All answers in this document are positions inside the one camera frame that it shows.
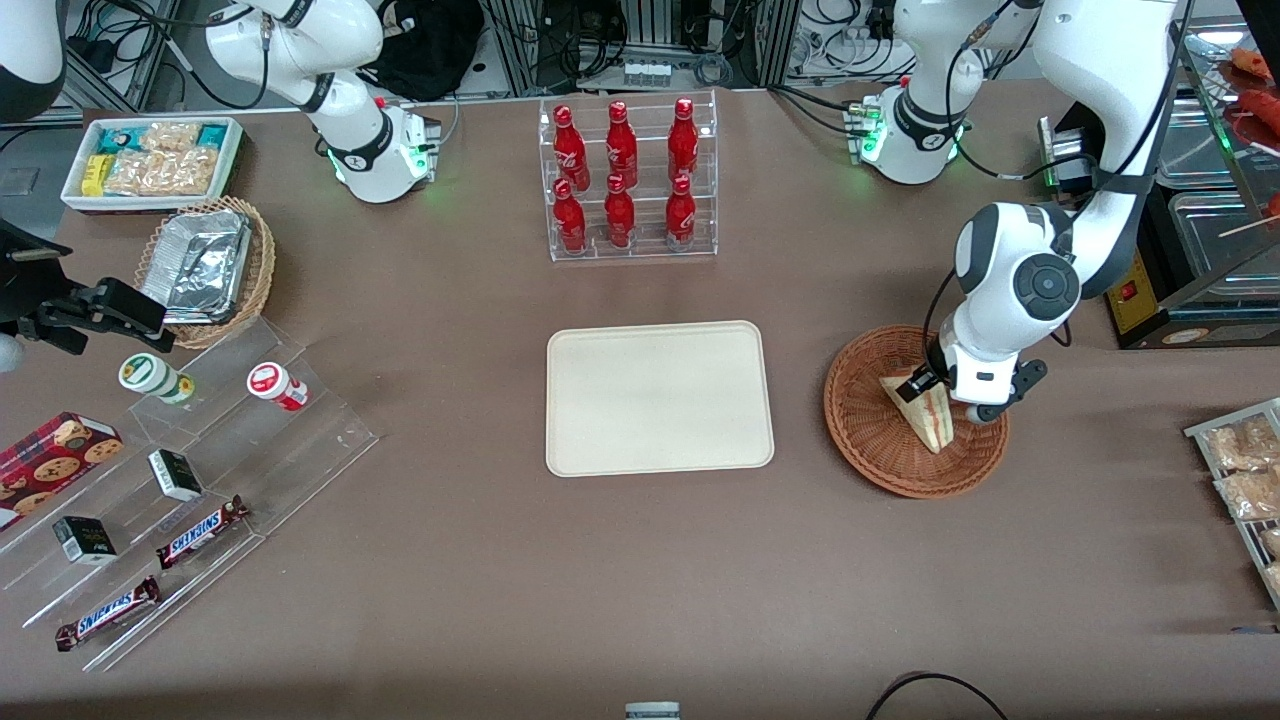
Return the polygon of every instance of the round wicker basket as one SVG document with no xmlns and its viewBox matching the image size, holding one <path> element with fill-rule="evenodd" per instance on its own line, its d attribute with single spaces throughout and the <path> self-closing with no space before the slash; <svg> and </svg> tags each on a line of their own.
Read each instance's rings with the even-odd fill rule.
<svg viewBox="0 0 1280 720">
<path fill-rule="evenodd" d="M 177 215 L 212 213 L 215 210 L 236 210 L 247 215 L 253 222 L 253 236 L 250 240 L 250 256 L 244 261 L 244 278 L 241 281 L 239 297 L 236 299 L 236 315 L 220 325 L 166 325 L 177 336 L 177 343 L 188 350 L 204 350 L 218 342 L 219 338 L 232 332 L 237 325 L 262 311 L 266 305 L 266 296 L 271 292 L 271 273 L 275 270 L 275 240 L 271 237 L 271 228 L 266 227 L 262 215 L 248 202 L 238 197 L 219 197 L 209 202 L 201 202 L 178 210 L 166 218 L 160 227 L 151 233 L 151 241 L 142 251 L 142 260 L 133 273 L 133 287 L 141 288 L 142 281 L 151 266 L 151 254 L 155 252 L 156 240 L 165 223 Z"/>
<path fill-rule="evenodd" d="M 920 363 L 920 328 L 887 325 L 850 342 L 827 373 L 823 409 L 840 452 L 867 479 L 906 497 L 950 497 L 973 489 L 1000 465 L 1009 416 L 988 425 L 965 419 L 951 404 L 955 439 L 934 455 L 920 442 L 879 378 L 910 373 Z"/>
</svg>

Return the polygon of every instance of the packaged food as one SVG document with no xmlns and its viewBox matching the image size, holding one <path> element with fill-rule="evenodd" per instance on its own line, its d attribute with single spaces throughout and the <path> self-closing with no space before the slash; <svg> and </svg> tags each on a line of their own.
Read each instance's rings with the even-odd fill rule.
<svg viewBox="0 0 1280 720">
<path fill-rule="evenodd" d="M 90 155 L 88 161 L 84 163 L 84 177 L 81 179 L 81 195 L 101 197 L 102 184 L 106 183 L 113 164 L 115 164 L 115 155 Z"/>
<path fill-rule="evenodd" d="M 142 177 L 147 172 L 147 158 L 150 152 L 138 150 L 120 150 L 111 164 L 111 172 L 102 183 L 102 192 L 106 195 L 142 195 Z"/>
<path fill-rule="evenodd" d="M 1222 500 L 1238 520 L 1280 518 L 1280 478 L 1275 470 L 1235 473 L 1222 479 Z"/>
<path fill-rule="evenodd" d="M 216 167 L 218 150 L 205 145 L 187 150 L 178 160 L 166 195 L 204 195 L 214 181 Z"/>
<path fill-rule="evenodd" d="M 1271 592 L 1280 594 L 1280 562 L 1272 562 L 1263 568 L 1262 579 L 1271 587 Z"/>
<path fill-rule="evenodd" d="M 206 145 L 215 150 L 221 149 L 223 138 L 227 137 L 227 126 L 205 126 L 200 128 L 200 140 L 196 145 Z"/>
<path fill-rule="evenodd" d="M 1271 557 L 1280 560 L 1280 528 L 1271 528 L 1262 533 L 1262 544 L 1266 546 Z"/>
<path fill-rule="evenodd" d="M 1262 470 L 1267 466 L 1265 457 L 1249 455 L 1242 447 L 1238 424 L 1213 428 L 1204 433 L 1204 443 L 1208 451 L 1217 459 L 1217 465 L 1226 471 L 1234 470 Z"/>
<path fill-rule="evenodd" d="M 196 146 L 201 127 L 200 123 L 151 123 L 142 135 L 141 143 L 146 150 L 191 150 Z"/>
<path fill-rule="evenodd" d="M 97 151 L 114 155 L 122 150 L 142 150 L 142 136 L 146 132 L 145 127 L 108 129 L 97 143 Z"/>
</svg>

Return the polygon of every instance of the brown table surface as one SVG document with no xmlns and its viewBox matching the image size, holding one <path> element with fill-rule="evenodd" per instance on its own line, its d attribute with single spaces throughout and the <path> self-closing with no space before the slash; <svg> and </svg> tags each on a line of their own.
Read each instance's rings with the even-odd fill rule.
<svg viewBox="0 0 1280 720">
<path fill-rule="evenodd" d="M 1051 375 L 984 484 L 891 496 L 827 437 L 827 366 L 864 331 L 918 323 L 969 215 L 1037 183 L 956 163 L 895 186 L 765 92 L 718 100 L 719 256 L 618 268 L 548 260 L 536 102 L 465 106 L 439 181 L 387 206 L 334 182 L 302 115 L 242 115 L 234 190 L 279 245 L 266 315 L 387 437 L 106 674 L 0 597 L 0 717 L 586 719 L 664 698 L 690 720 L 860 717 L 911 670 L 1012 717 L 1280 716 L 1280 637 L 1226 634 L 1275 615 L 1181 436 L 1280 395 L 1276 354 L 1120 352 L 1088 302 L 1075 347 L 1034 348 Z M 966 146 L 1030 167 L 1036 119 L 1068 105 L 991 83 Z M 68 211 L 68 273 L 132 278 L 155 224 Z M 547 470 L 554 332 L 727 319 L 764 337 L 768 466 Z M 136 396 L 113 375 L 137 348 L 29 347 L 0 375 L 0 443 L 63 409 L 123 413 Z M 914 685 L 882 717 L 984 714 Z"/>
</svg>

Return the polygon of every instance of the clear acrylic bottle rack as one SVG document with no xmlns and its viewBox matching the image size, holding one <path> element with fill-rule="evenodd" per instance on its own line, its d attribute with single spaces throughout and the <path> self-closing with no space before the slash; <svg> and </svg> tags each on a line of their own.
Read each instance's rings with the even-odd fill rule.
<svg viewBox="0 0 1280 720">
<path fill-rule="evenodd" d="M 307 384 L 296 413 L 248 395 L 244 378 L 271 360 Z M 302 346 L 262 318 L 238 328 L 182 370 L 196 392 L 180 405 L 145 397 L 113 425 L 125 443 L 113 460 L 45 502 L 35 515 L 0 534 L 0 601 L 19 607 L 24 628 L 47 637 L 76 623 L 147 575 L 161 602 L 91 635 L 65 653 L 83 670 L 106 670 L 169 621 L 182 607 L 252 552 L 306 501 L 315 497 L 375 442 L 346 401 L 324 386 Z M 187 456 L 201 497 L 165 497 L 147 455 L 163 447 Z M 239 495 L 250 515 L 168 570 L 156 548 Z M 102 521 L 119 556 L 108 565 L 67 561 L 52 524 L 64 515 Z"/>
<path fill-rule="evenodd" d="M 667 247 L 667 199 L 671 196 L 671 178 L 667 173 L 667 135 L 675 120 L 676 100 L 689 97 L 694 101 L 694 124 L 698 127 L 698 170 L 690 195 L 698 205 L 694 215 L 694 240 L 689 250 L 673 252 Z M 636 208 L 635 240 L 627 250 L 620 250 L 609 242 L 608 223 L 604 217 L 604 199 L 608 196 L 605 178 L 609 177 L 609 160 L 604 149 L 604 138 L 609 132 L 609 102 L 622 100 L 627 104 L 627 117 L 636 132 L 639 150 L 639 183 L 630 190 Z M 573 124 L 582 133 L 586 143 L 586 165 L 591 172 L 591 184 L 585 192 L 576 193 L 586 214 L 586 251 L 570 255 L 559 241 L 556 217 L 552 206 L 556 197 L 552 183 L 559 177 L 556 164 L 556 123 L 552 110 L 557 105 L 568 105 L 573 111 Z M 717 118 L 716 95 L 701 92 L 655 92 L 637 95 L 614 95 L 608 97 L 576 95 L 543 100 L 539 106 L 538 150 L 543 169 L 543 202 L 547 205 L 547 237 L 552 260 L 625 260 L 639 258 L 682 258 L 714 255 L 718 246 L 716 197 L 719 191 L 717 179 Z"/>
</svg>

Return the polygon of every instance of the coca-cola bottle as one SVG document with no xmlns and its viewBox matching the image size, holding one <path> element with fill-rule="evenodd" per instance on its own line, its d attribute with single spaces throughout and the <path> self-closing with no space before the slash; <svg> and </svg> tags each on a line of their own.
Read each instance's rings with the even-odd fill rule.
<svg viewBox="0 0 1280 720">
<path fill-rule="evenodd" d="M 604 138 L 604 147 L 609 152 L 609 172 L 621 174 L 626 187 L 635 187 L 640 174 L 636 131 L 631 129 L 627 104 L 621 100 L 609 102 L 609 135 Z"/>
<path fill-rule="evenodd" d="M 698 128 L 694 126 L 694 101 L 676 100 L 676 122 L 667 136 L 667 173 L 675 182 L 681 173 L 694 177 L 698 169 Z"/>
<path fill-rule="evenodd" d="M 586 217 L 582 214 L 582 205 L 573 197 L 573 187 L 564 178 L 556 178 L 552 191 L 556 192 L 552 214 L 556 217 L 561 245 L 564 246 L 564 252 L 581 255 L 586 251 Z"/>
<path fill-rule="evenodd" d="M 609 196 L 604 199 L 604 215 L 609 220 L 609 242 L 620 250 L 631 247 L 636 228 L 636 206 L 627 195 L 621 173 L 609 176 Z"/>
<path fill-rule="evenodd" d="M 586 143 L 573 127 L 573 113 L 567 105 L 557 105 L 552 117 L 556 118 L 556 164 L 561 176 L 573 183 L 573 190 L 585 192 L 591 187 L 591 172 L 586 169 Z"/>
<path fill-rule="evenodd" d="M 667 247 L 684 252 L 694 243 L 694 213 L 698 206 L 689 195 L 689 176 L 681 174 L 671 183 L 667 199 Z"/>
</svg>

